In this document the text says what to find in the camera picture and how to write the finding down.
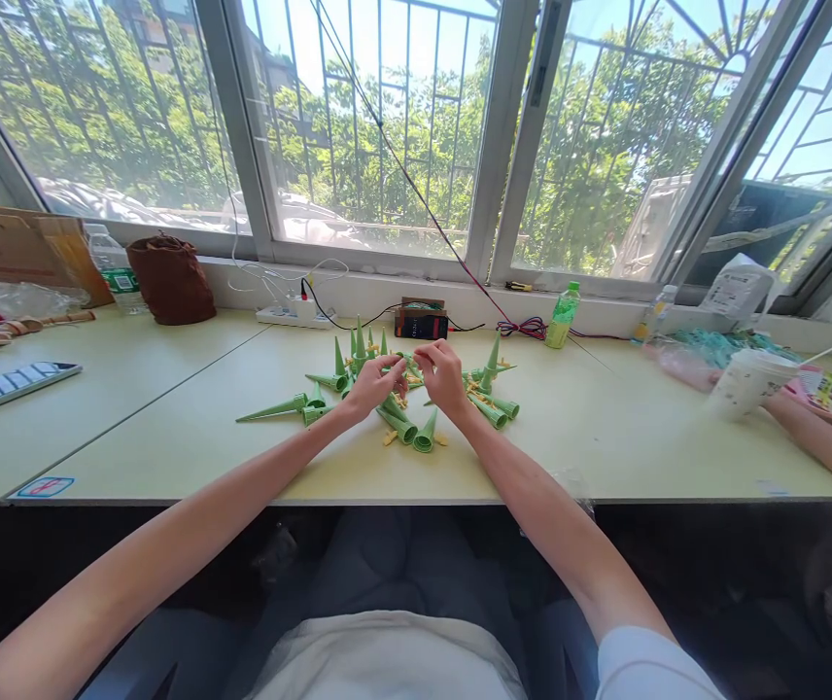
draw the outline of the power strip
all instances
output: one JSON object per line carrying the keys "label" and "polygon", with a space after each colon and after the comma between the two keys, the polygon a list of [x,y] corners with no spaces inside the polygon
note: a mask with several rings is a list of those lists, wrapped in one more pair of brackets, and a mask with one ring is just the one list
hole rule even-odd
{"label": "power strip", "polygon": [[315,316],[300,319],[290,309],[276,304],[261,309],[257,312],[256,316],[260,323],[278,324],[280,326],[299,326],[300,328],[333,329],[335,328],[333,323],[338,323],[337,316],[334,314],[330,317],[323,316],[318,309]]}

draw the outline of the hand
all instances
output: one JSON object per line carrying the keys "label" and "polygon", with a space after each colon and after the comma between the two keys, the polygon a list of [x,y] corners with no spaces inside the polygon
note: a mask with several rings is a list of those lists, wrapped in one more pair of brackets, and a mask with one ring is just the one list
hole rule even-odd
{"label": "hand", "polygon": [[340,404],[347,405],[360,423],[368,413],[380,405],[396,389],[401,397],[406,395],[406,360],[399,355],[381,355],[368,360],[361,368],[351,393]]}
{"label": "hand", "polygon": [[465,409],[473,410],[465,394],[462,361],[447,340],[420,345],[413,351],[413,360],[423,372],[429,398],[445,415],[454,420]]}

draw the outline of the sky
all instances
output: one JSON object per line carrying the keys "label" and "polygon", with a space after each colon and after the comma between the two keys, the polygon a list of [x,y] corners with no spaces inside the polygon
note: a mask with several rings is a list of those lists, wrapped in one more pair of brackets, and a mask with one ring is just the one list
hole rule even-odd
{"label": "sky", "polygon": [[[766,0],[769,9],[774,9],[778,0]],[[381,20],[378,26],[378,3]],[[467,70],[471,69],[477,56],[481,36],[487,34],[493,40],[497,10],[485,0],[437,0],[437,5],[454,11],[474,13],[479,18],[472,18],[468,23]],[[722,15],[719,5],[713,0],[699,2],[694,0],[677,0],[675,4],[689,10],[692,18],[705,34],[711,34],[722,27]],[[406,63],[406,4],[400,0],[323,0],[323,5],[334,22],[335,29],[346,51],[354,45],[354,58],[362,73],[377,74],[378,42],[381,38],[380,58],[385,71],[388,67],[402,67]],[[635,7],[641,0],[635,0]],[[313,92],[323,89],[322,58],[319,49],[318,21],[310,0],[242,0],[246,22],[255,34],[258,34],[258,19],[263,30],[263,39],[268,48],[275,53],[290,55],[295,53],[297,71],[300,79]],[[726,16],[734,20],[746,7],[748,12],[759,10],[761,0],[726,0]],[[294,43],[291,46],[290,31],[287,22],[287,7],[290,12]],[[698,41],[698,35],[673,8],[673,4],[662,0],[659,7],[666,18],[671,18],[675,25],[676,39],[690,42]],[[623,29],[628,21],[631,9],[630,0],[577,0],[572,6],[568,30],[576,35],[600,38],[611,28]],[[436,51],[436,21],[439,14],[434,9],[411,6],[410,9],[410,68],[416,77],[430,77],[433,64],[438,61],[441,71],[462,71],[462,54],[465,48],[466,20],[455,12],[442,12],[438,24],[438,43]],[[353,34],[349,34],[349,13]],[[828,35],[832,41],[832,30]],[[335,56],[325,39],[326,59]],[[582,60],[593,60],[596,50],[589,55],[588,50],[578,50]],[[743,69],[744,62],[736,57],[731,68]],[[823,88],[832,72],[832,46],[823,48],[815,57],[802,84],[809,87]],[[788,108],[779,120],[770,139],[766,143],[768,150],[775,144],[774,152],[768,159],[758,158],[750,176],[758,175],[760,179],[772,179],[780,172],[798,173],[832,167],[832,142],[799,148],[781,168],[782,162],[794,144],[796,136],[805,127],[819,96],[807,95],[797,112],[798,94],[793,97]],[[832,92],[824,103],[832,106]],[[803,142],[832,137],[832,112],[816,117],[803,137]],[[799,184],[813,184],[824,176],[814,176],[799,181]]]}

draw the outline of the green bottle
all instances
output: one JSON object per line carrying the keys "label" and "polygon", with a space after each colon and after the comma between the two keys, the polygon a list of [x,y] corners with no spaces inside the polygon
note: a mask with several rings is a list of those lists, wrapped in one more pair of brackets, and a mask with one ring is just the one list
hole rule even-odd
{"label": "green bottle", "polygon": [[555,310],[552,311],[552,323],[545,334],[545,346],[551,348],[565,347],[565,341],[569,337],[569,328],[572,327],[574,312],[578,310],[578,303],[581,301],[581,294],[578,293],[578,283],[569,282],[567,291],[559,294],[555,302]]}

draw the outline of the plastic bottle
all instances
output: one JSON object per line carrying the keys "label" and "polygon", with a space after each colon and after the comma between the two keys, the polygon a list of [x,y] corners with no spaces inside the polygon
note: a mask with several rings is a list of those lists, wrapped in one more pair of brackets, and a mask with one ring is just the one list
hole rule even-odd
{"label": "plastic bottle", "polygon": [[572,327],[574,312],[578,310],[578,303],[581,301],[581,294],[578,293],[578,283],[569,282],[569,288],[559,294],[556,299],[555,309],[552,311],[552,323],[545,334],[545,346],[561,348],[569,337],[569,328]]}
{"label": "plastic bottle", "polygon": [[652,306],[646,309],[642,315],[642,321],[640,321],[637,329],[633,331],[633,342],[643,344],[659,330],[663,319],[669,313],[669,309],[676,302],[677,293],[678,287],[676,285],[666,285],[662,288],[662,292],[652,302]]}
{"label": "plastic bottle", "polygon": [[108,283],[108,289],[119,309],[126,314],[147,313],[134,270],[127,261],[127,253],[101,224],[85,224],[88,252],[92,262]]}

